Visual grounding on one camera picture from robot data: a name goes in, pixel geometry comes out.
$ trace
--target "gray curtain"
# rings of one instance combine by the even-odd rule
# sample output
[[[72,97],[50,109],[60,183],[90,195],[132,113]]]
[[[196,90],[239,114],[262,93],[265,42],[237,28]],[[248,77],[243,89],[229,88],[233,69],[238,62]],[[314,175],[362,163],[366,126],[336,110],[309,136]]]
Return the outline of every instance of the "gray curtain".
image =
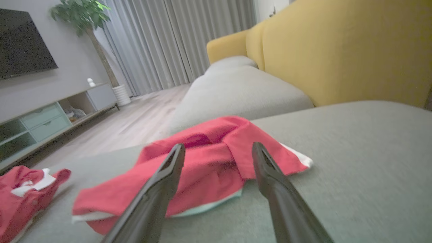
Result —
[[[105,34],[134,95],[193,82],[208,41],[252,27],[253,0],[106,0]]]

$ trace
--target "green leaves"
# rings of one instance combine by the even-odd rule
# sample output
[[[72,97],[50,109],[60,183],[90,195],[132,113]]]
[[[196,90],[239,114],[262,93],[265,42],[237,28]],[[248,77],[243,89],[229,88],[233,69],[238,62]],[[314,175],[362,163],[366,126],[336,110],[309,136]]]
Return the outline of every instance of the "green leaves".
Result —
[[[110,8],[97,0],[60,0],[60,4],[52,7],[50,15],[54,20],[61,19],[71,24],[77,35],[91,28],[103,28],[110,18],[104,13]]]

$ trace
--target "sofa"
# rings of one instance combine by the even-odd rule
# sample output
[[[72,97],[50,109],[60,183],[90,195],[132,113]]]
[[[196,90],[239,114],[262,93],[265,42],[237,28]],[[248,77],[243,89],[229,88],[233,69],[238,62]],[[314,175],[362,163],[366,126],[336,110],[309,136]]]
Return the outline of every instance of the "sofa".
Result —
[[[171,133],[222,115],[256,119],[359,100],[422,108],[432,85],[431,9],[426,0],[298,0],[212,40],[211,72],[192,83]],[[259,70],[235,71],[244,66]]]
[[[427,4],[297,0],[211,41],[212,66],[176,110],[172,132],[220,115],[251,119],[314,160],[288,178],[334,242],[432,242],[432,112],[421,108],[432,54],[419,38],[432,36]],[[88,225],[71,225],[73,202],[79,190],[129,170],[143,147],[53,166],[70,169],[71,178],[20,242],[100,242]],[[268,202],[248,181],[239,198],[166,219],[160,242],[276,238]]]

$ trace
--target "tree trunk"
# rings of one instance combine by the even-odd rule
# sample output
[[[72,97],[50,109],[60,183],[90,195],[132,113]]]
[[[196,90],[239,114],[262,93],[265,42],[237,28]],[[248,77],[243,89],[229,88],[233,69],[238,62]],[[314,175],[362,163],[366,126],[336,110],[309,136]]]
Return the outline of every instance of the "tree trunk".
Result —
[[[113,73],[113,71],[112,71],[112,69],[111,69],[111,67],[110,67],[110,65],[108,63],[108,60],[107,60],[107,58],[105,56],[105,53],[102,50],[102,47],[99,44],[98,40],[96,39],[95,34],[93,33],[93,29],[92,28],[87,28],[86,29],[86,33],[89,35],[90,39],[92,40],[93,46],[95,46],[96,52],[98,53],[99,58],[101,59],[102,64],[104,65],[104,68],[105,68],[105,70],[106,70],[106,72],[108,74],[108,77],[109,77],[109,80],[111,81],[112,86],[113,87],[119,86],[117,78],[115,77],[115,75],[114,75],[114,73]]]

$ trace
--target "floor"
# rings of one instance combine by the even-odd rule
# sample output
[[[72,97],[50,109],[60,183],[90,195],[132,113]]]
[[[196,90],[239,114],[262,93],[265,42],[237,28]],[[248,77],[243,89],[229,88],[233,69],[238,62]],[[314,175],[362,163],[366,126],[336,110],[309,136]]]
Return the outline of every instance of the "floor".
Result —
[[[144,145],[168,136],[174,110],[189,90],[182,85],[133,98],[131,104],[106,113],[68,132],[24,163],[43,169],[60,160],[94,156]]]

